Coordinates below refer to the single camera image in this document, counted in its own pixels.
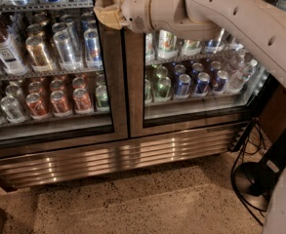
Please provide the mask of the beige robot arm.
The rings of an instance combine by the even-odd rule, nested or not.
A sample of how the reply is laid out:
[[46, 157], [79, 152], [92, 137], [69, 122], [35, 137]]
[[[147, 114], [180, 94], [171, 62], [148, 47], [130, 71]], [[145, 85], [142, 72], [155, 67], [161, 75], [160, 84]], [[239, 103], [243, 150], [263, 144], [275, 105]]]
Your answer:
[[[104, 25], [135, 33], [168, 30], [182, 39], [209, 40], [223, 28], [286, 88], [286, 12], [263, 0], [104, 0], [95, 14]], [[261, 234], [286, 234], [286, 128], [263, 159], [233, 170], [241, 200], [271, 193]]]

